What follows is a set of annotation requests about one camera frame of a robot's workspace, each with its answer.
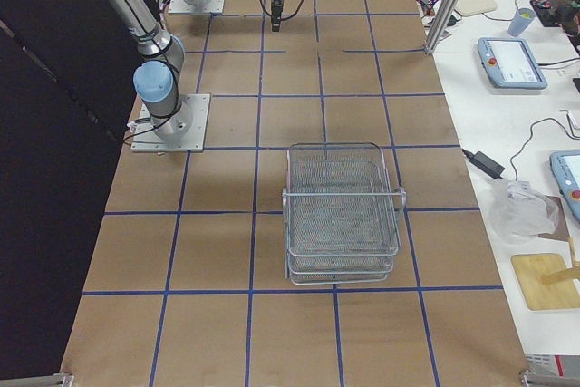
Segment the grey cup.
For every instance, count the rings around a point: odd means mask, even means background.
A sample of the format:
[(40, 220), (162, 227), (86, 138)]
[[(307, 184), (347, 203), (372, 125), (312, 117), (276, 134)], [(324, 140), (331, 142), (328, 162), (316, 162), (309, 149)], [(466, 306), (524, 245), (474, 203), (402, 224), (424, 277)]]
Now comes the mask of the grey cup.
[(518, 8), (509, 24), (507, 33), (512, 37), (519, 37), (537, 17), (535, 11), (530, 8)]

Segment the clear plastic bag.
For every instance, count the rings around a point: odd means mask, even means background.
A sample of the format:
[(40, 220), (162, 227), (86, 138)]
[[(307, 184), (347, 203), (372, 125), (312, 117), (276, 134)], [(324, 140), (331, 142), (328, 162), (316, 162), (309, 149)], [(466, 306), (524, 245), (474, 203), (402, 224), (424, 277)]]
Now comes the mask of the clear plastic bag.
[(558, 205), (527, 181), (496, 179), (491, 184), (488, 213), (492, 228), (502, 237), (552, 235), (559, 224)]

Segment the blue teach pendant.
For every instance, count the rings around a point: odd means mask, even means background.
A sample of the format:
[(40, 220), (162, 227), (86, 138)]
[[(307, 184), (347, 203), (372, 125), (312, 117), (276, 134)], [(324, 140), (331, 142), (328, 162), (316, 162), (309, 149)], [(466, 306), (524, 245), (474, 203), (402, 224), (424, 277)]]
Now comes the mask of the blue teach pendant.
[(482, 37), (478, 39), (477, 50), (494, 87), (524, 90), (547, 87), (546, 78), (524, 39)]
[(554, 152), (550, 155), (549, 163), (559, 192), (575, 220), (579, 221), (579, 150)]

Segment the beige pad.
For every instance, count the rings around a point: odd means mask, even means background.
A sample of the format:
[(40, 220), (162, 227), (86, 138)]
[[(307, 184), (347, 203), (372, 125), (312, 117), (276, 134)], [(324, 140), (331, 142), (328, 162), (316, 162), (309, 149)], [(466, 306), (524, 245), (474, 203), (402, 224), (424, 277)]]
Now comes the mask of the beige pad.
[(497, 8), (495, 0), (458, 0), (455, 5), (455, 10), (466, 17), (492, 12)]

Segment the black power adapter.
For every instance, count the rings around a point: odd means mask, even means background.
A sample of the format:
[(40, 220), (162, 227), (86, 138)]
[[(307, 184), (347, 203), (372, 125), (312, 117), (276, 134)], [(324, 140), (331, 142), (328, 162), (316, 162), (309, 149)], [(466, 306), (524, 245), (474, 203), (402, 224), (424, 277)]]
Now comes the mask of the black power adapter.
[(501, 179), (501, 175), (505, 170), (503, 166), (481, 151), (477, 151), (476, 153), (469, 152), (467, 159), (472, 165), (492, 179)]

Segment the wooden cutting board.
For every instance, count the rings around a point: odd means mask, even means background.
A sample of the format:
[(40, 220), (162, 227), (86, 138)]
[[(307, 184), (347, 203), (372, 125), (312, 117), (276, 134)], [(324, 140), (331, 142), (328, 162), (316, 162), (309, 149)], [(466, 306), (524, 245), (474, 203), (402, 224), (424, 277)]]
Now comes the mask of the wooden cutting board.
[(531, 311), (576, 309), (579, 307), (579, 267), (567, 267), (556, 253), (515, 255), (511, 265)]

